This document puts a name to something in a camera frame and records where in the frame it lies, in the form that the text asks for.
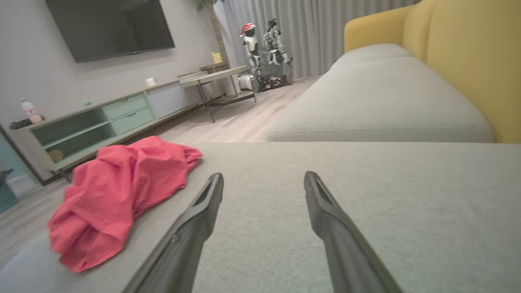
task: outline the red hat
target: red hat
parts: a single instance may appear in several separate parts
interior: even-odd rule
[[[253,22],[247,23],[242,27],[241,34],[244,34],[245,31],[253,30],[255,28],[255,24]]]

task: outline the white cup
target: white cup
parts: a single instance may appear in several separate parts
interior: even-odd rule
[[[155,78],[147,78],[146,79],[146,84],[149,86],[149,87],[153,87],[157,84],[157,79]]]

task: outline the teal trash can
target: teal trash can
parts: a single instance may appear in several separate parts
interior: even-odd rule
[[[11,208],[18,202],[15,193],[7,184],[7,176],[13,169],[0,171],[0,213]]]

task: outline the television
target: television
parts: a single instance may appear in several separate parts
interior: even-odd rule
[[[46,0],[77,63],[173,48],[159,0]]]

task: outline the crumpled red cloth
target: crumpled red cloth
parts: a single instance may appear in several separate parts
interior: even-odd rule
[[[74,170],[74,185],[47,223],[51,249],[79,273],[123,249],[133,220],[184,188],[203,154],[153,136],[99,150]]]

